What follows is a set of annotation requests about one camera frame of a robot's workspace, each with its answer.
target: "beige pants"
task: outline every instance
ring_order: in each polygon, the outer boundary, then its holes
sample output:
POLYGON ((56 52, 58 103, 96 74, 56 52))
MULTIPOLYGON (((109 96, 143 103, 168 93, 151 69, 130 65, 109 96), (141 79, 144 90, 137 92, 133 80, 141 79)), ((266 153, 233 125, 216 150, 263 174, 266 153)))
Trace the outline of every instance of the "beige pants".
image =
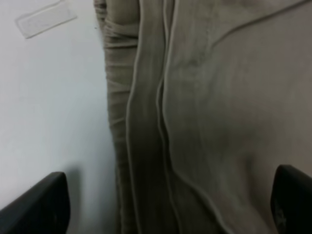
POLYGON ((120 233, 276 233, 274 172, 312 175, 312 2, 96 1, 120 233))

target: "black object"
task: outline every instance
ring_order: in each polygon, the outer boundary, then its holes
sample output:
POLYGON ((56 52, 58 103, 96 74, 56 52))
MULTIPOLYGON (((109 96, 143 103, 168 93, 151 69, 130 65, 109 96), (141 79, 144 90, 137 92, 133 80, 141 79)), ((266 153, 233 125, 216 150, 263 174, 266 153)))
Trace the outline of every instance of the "black object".
POLYGON ((271 211, 280 234, 312 233, 312 178, 289 166, 277 168, 271 211))
POLYGON ((65 234, 70 219, 66 175, 48 175, 0 211, 0 234, 65 234))

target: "white label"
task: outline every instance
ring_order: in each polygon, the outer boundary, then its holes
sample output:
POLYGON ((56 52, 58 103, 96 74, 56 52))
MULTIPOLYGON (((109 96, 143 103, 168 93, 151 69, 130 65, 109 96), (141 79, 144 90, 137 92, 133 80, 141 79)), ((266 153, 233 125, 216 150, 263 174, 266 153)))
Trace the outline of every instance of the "white label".
POLYGON ((73 20, 76 15, 64 1, 50 5, 39 11, 19 17, 16 23, 26 38, 31 38, 50 28, 73 20))

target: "white surface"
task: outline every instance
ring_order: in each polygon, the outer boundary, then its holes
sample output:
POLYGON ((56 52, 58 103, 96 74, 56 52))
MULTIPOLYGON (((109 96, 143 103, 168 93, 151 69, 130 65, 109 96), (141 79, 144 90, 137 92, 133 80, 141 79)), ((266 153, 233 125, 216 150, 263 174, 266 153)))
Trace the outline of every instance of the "white surface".
POLYGON ((110 234, 114 151, 92 0, 76 20, 24 39, 20 15, 56 0, 0 0, 0 208, 52 171, 68 175, 69 234, 110 234))

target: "wrinkled fabric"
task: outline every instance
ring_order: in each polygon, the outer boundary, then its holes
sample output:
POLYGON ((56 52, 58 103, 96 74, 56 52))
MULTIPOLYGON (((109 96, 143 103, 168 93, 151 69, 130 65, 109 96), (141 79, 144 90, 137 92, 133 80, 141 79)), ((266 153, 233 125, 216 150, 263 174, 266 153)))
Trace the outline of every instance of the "wrinkled fabric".
POLYGON ((116 150, 116 233, 136 234, 137 219, 126 143, 126 109, 137 54, 138 0, 95 0, 103 32, 109 122, 116 150))
POLYGON ((275 234, 275 170, 311 174, 311 1, 95 0, 117 233, 275 234))

